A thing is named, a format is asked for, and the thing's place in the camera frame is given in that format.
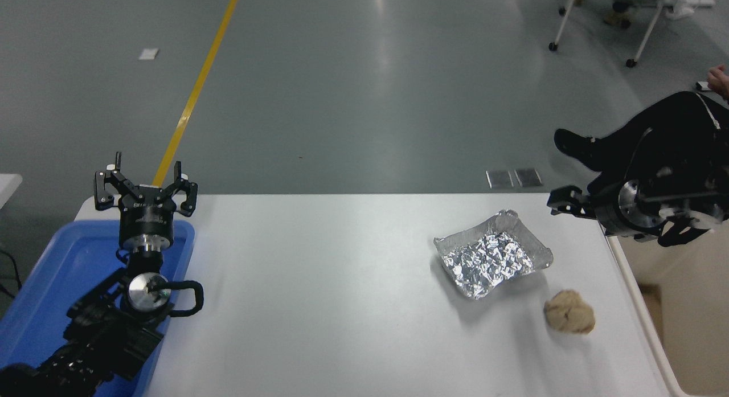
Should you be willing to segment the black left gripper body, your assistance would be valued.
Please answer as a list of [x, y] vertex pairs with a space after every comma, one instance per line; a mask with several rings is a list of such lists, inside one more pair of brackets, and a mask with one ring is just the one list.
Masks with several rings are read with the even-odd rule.
[[156, 187], [139, 186], [120, 198], [119, 245], [125, 250], [143, 246], [151, 238], [156, 250], [174, 243], [174, 200]]

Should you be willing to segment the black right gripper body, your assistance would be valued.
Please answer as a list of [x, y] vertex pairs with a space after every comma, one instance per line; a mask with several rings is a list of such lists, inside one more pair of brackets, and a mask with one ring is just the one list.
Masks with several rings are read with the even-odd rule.
[[621, 183], [608, 185], [595, 194], [595, 215], [602, 225], [606, 236], [626, 236], [618, 205]]

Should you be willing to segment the person's hand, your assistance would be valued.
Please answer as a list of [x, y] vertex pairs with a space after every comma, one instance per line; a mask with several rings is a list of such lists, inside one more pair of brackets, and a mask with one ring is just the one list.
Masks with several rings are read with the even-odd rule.
[[728, 102], [728, 75], [727, 65], [721, 64], [709, 68], [707, 73], [707, 86], [714, 93]]

